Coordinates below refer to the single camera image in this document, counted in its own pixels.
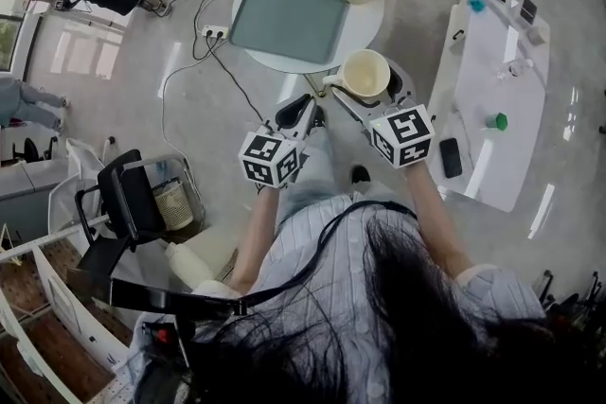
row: black cable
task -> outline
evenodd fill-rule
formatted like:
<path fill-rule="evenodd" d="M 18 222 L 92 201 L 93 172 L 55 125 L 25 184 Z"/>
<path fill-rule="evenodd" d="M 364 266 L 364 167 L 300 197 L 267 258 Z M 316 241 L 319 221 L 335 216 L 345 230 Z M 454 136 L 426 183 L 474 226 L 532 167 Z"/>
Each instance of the black cable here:
<path fill-rule="evenodd" d="M 206 35 L 205 40 L 206 40 L 206 45 L 210 49 L 210 43 L 208 42 L 208 35 Z M 238 89 L 240 89 L 240 91 L 242 91 L 242 94 L 246 98 L 246 102 L 248 103 L 248 106 L 250 106 L 253 109 L 253 111 L 257 114 L 258 119 L 260 120 L 260 122 L 263 123 L 263 117 L 261 116 L 261 113 L 259 113 L 258 109 L 255 108 L 255 105 L 253 105 L 253 103 L 251 103 L 250 98 L 248 97 L 248 95 L 246 94 L 246 92 L 242 89 L 242 87 L 238 84 L 238 82 L 236 81 L 236 78 L 234 77 L 234 75 L 231 74 L 231 72 L 229 71 L 229 69 L 227 69 L 225 67 L 225 65 L 222 63 L 222 61 L 219 59 L 219 57 L 212 50 L 210 50 L 210 55 L 217 60 L 217 62 L 223 68 L 223 71 L 225 71 L 225 73 L 227 73 L 229 75 L 229 77 L 236 83 L 236 86 L 238 86 Z"/>
<path fill-rule="evenodd" d="M 202 12 L 202 9 L 203 9 L 203 7 L 204 7 L 204 2 L 205 2 L 205 0 L 203 0 L 203 1 L 200 3 L 200 6 L 198 7 L 198 10 L 196 10 L 196 15 L 194 15 L 194 16 L 193 16 L 193 45 L 191 46 L 191 57 L 192 57 L 194 60 L 196 60 L 196 61 L 199 61 L 199 60 L 201 60 L 201 59 L 202 59 L 202 58 L 198 58 L 198 57 L 196 56 L 196 45 L 197 45 L 197 43 L 198 43 L 198 40 L 200 39 L 200 36 L 199 36 L 199 34 L 198 34 L 198 27 L 197 27 L 198 23 L 197 23 L 197 21 L 198 21 L 198 16 L 200 15 L 200 12 Z"/>
<path fill-rule="evenodd" d="M 162 18 L 166 17 L 167 15 L 169 15 L 170 10 L 172 9 L 172 5 L 173 5 L 175 2 L 179 2 L 179 1 L 180 1 L 180 0 L 171 0 L 171 1 L 169 2 L 169 4 L 167 5 L 167 11 L 166 11 L 166 13 L 165 13 L 164 15 L 160 15 L 160 14 L 159 14 L 158 12 L 156 12 L 155 10 L 150 10 L 150 12 L 153 12 L 155 15 L 157 15 L 158 17 L 160 17 L 160 19 L 162 19 Z M 205 0 L 202 0 L 202 2 L 200 3 L 200 6 L 198 7 L 198 10 L 196 11 L 196 17 L 198 17 L 198 13 L 199 13 L 199 12 L 200 12 L 200 10 L 202 9 L 202 5 L 204 4 L 204 2 L 205 2 Z M 196 40 L 197 40 L 197 36 L 194 38 L 194 49 L 195 49 L 195 42 L 196 42 Z M 199 61 L 201 58 L 196 58 L 196 57 L 194 56 L 194 59 L 195 59 L 196 61 Z"/>

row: black chair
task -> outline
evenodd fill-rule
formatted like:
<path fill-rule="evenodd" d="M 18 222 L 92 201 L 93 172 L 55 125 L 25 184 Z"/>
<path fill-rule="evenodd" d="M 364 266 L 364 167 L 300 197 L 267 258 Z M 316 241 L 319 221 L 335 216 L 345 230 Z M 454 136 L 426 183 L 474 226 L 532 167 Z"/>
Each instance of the black chair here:
<path fill-rule="evenodd" d="M 40 156 L 38 147 L 31 138 L 26 138 L 24 142 L 23 153 L 17 151 L 17 146 L 12 144 L 12 158 L 14 160 L 25 160 L 26 163 L 39 162 L 41 160 L 50 160 L 53 156 L 53 144 L 59 143 L 56 136 L 51 137 L 48 142 L 48 149 L 44 151 L 44 157 Z"/>
<path fill-rule="evenodd" d="M 98 184 L 76 194 L 76 208 L 90 247 L 79 270 L 110 275 L 124 251 L 162 237 L 166 225 L 156 205 L 152 187 L 141 162 L 139 150 L 131 150 L 117 157 L 98 175 Z M 93 238 L 86 221 L 82 199 L 99 191 L 116 238 L 99 235 Z"/>

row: white mug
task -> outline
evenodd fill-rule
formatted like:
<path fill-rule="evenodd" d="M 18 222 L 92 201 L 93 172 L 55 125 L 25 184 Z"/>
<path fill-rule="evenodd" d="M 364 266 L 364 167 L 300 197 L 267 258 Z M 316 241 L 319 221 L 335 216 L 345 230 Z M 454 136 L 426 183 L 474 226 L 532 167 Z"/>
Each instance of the white mug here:
<path fill-rule="evenodd" d="M 358 97 L 380 95 L 389 84 L 391 71 L 387 60 L 378 52 L 363 49 L 351 53 L 336 75 L 326 76 L 324 85 L 343 85 Z"/>

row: chair armrest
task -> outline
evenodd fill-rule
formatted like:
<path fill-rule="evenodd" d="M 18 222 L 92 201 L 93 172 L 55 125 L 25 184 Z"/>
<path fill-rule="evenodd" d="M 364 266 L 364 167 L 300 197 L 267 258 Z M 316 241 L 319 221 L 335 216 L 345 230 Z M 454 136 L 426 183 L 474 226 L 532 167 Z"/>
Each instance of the chair armrest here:
<path fill-rule="evenodd" d="M 114 186 L 114 190 L 117 195 L 117 202 L 120 206 L 120 212 L 122 213 L 122 217 L 124 218 L 126 225 L 129 228 L 129 234 L 134 241 L 139 239 L 139 233 L 136 230 L 136 226 L 134 225 L 133 215 L 131 214 L 131 209 L 129 209 L 129 205 L 126 201 L 126 196 L 124 195 L 124 190 L 122 189 L 122 184 L 120 183 L 120 178 L 117 175 L 117 169 L 114 168 L 112 170 L 112 185 Z"/>
<path fill-rule="evenodd" d="M 76 192 L 75 202 L 76 202 L 76 210 L 78 211 L 78 216 L 80 217 L 80 222 L 82 223 L 82 229 L 84 230 L 84 236 L 90 245 L 95 244 L 95 239 L 93 238 L 93 234 L 91 233 L 91 228 L 88 225 L 88 221 L 86 220 L 86 214 L 84 214 L 84 208 L 82 207 L 82 199 L 84 196 L 90 192 L 95 192 L 98 190 L 98 185 L 95 185 L 91 188 L 87 188 L 86 190 L 79 190 Z"/>
<path fill-rule="evenodd" d="M 130 162 L 128 164 L 124 164 L 122 168 L 124 168 L 124 170 L 132 170 L 133 168 L 150 166 L 153 164 L 157 164 L 158 162 L 164 162 L 167 160 L 174 160 L 176 162 L 179 162 L 179 164 L 181 164 L 183 167 L 187 168 L 187 164 L 183 160 L 183 157 L 180 157 L 179 155 L 175 155 L 173 153 L 169 155 L 160 155 L 159 157 L 148 158 L 146 160 L 139 160 L 138 162 Z"/>

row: white desk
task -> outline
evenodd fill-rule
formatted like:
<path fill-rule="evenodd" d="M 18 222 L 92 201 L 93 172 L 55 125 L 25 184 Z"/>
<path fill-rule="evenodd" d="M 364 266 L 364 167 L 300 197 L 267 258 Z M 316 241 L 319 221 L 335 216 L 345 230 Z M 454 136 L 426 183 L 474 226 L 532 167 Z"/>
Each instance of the white desk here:
<path fill-rule="evenodd" d="M 549 43 L 532 45 L 515 25 L 507 0 L 486 0 L 482 12 L 472 12 L 467 0 L 453 7 L 446 43 L 428 106 L 435 116 L 436 138 L 429 154 L 429 167 L 440 190 L 448 189 L 510 212 L 522 190 L 543 114 L 549 70 Z M 535 26 L 547 23 L 537 18 Z M 466 32 L 457 44 L 453 36 Z M 516 31 L 519 38 L 516 43 Z M 519 78 L 498 80 L 496 71 L 513 57 L 532 59 Z M 489 114 L 504 113 L 508 128 L 489 130 Z M 439 142 L 454 137 L 459 146 L 463 173 L 447 179 Z"/>
<path fill-rule="evenodd" d="M 234 0 L 232 21 L 236 18 L 241 1 Z M 370 0 L 362 5 L 350 5 L 334 56 L 325 64 L 296 60 L 253 49 L 246 49 L 246 52 L 261 64 L 283 73 L 311 74 L 329 71 L 333 67 L 340 66 L 351 52 L 368 47 L 379 32 L 384 10 L 384 0 Z"/>

